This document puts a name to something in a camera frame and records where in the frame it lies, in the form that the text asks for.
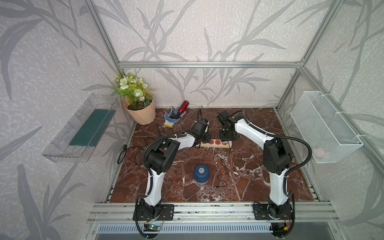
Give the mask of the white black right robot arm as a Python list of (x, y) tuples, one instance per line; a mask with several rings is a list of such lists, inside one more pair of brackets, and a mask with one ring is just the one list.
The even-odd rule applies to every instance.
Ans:
[[(288, 177), (291, 172), (310, 161), (313, 155), (311, 146), (304, 140), (275, 135), (263, 130), (247, 119), (244, 110), (231, 115), (227, 111), (222, 111), (217, 115), (217, 119), (222, 124), (222, 129), (219, 131), (221, 141), (235, 141), (239, 135), (243, 135), (263, 150), (263, 164), (269, 172), (271, 186), (269, 202), (261, 209), (262, 213), (268, 214), (273, 220), (280, 220), (285, 216), (291, 216), (291, 220), (294, 220), (295, 204), (290, 203), (290, 197), (292, 200), (295, 198), (294, 193), (288, 193)], [(293, 157), (289, 140), (303, 144), (308, 150), (306, 159), (294, 167), (291, 167)]]

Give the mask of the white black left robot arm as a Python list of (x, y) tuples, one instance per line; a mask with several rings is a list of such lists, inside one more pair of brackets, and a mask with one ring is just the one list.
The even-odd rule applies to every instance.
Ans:
[(198, 109), (197, 120), (182, 135), (160, 136), (144, 150), (143, 165), (148, 171), (146, 194), (138, 196), (135, 202), (134, 220), (154, 220), (161, 213), (162, 187), (166, 172), (172, 167), (177, 152), (194, 148), (211, 140), (209, 121), (203, 119)]

